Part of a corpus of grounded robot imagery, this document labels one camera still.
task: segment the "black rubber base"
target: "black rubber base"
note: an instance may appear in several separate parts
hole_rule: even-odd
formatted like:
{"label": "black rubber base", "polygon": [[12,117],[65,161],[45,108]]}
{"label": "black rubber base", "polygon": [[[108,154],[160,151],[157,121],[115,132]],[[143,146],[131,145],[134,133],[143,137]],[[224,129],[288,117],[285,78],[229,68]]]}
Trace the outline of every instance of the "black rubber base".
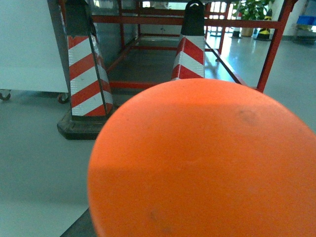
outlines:
{"label": "black rubber base", "polygon": [[260,40],[260,41],[271,41],[271,39],[269,39],[269,38],[268,38],[268,39],[265,39],[265,38],[258,38],[258,37],[257,37],[257,38],[255,38],[255,40]]}
{"label": "black rubber base", "polygon": [[84,212],[60,237],[97,237],[89,209]]}
{"label": "black rubber base", "polygon": [[240,32],[234,31],[231,38],[232,39],[241,39]]}
{"label": "black rubber base", "polygon": [[85,120],[73,120],[69,111],[58,122],[57,128],[68,140],[95,140],[109,116],[100,120],[89,120],[89,117]]}

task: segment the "white wall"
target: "white wall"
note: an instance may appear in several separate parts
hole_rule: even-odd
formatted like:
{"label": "white wall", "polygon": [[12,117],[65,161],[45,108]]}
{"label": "white wall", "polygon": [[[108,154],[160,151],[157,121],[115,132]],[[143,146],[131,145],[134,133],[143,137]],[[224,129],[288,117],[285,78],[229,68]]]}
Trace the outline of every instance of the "white wall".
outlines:
{"label": "white wall", "polygon": [[0,88],[67,92],[47,0],[0,1]]}
{"label": "white wall", "polygon": [[[295,3],[293,11],[290,13],[290,16],[287,20],[285,29],[284,29],[284,36],[292,36],[295,33],[295,28],[293,28],[293,24],[297,22],[299,15],[301,15],[303,7],[305,5],[306,0],[298,0]],[[283,0],[276,0],[273,4],[273,16],[272,20],[277,20],[282,8]]]}

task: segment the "plant pot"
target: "plant pot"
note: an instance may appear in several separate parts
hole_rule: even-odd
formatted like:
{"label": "plant pot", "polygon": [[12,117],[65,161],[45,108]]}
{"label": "plant pot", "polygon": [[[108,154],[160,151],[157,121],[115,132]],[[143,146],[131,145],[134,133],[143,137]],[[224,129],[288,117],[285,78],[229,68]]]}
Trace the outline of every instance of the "plant pot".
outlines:
{"label": "plant pot", "polygon": [[252,34],[253,34],[253,28],[242,28],[241,30],[241,36],[252,37]]}

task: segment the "caster wheel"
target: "caster wheel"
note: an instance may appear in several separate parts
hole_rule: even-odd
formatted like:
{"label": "caster wheel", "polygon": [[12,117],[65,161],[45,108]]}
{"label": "caster wheel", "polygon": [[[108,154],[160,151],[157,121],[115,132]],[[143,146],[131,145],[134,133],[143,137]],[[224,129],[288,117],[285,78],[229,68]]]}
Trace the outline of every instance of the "caster wheel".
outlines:
{"label": "caster wheel", "polygon": [[69,101],[68,93],[60,93],[57,96],[57,100],[60,104],[66,104]]}
{"label": "caster wheel", "polygon": [[10,99],[10,97],[11,97],[10,93],[7,96],[5,96],[5,97],[0,93],[0,100],[7,101],[7,100]]}

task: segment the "cone base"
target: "cone base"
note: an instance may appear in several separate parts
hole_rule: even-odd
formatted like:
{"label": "cone base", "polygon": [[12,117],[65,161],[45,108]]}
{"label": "cone base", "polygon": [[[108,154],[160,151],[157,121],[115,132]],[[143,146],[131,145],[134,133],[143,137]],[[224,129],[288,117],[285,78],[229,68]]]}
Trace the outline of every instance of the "cone base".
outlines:
{"label": "cone base", "polygon": [[230,38],[232,38],[232,39],[241,39],[240,32],[234,31],[232,36],[230,36]]}
{"label": "cone base", "polygon": [[255,38],[255,40],[260,40],[260,41],[271,41],[271,39],[261,39],[261,38]]}
{"label": "cone base", "polygon": [[73,120],[71,112],[68,111],[57,123],[58,131],[67,140],[95,140],[114,110],[113,108],[108,116],[99,120]]}

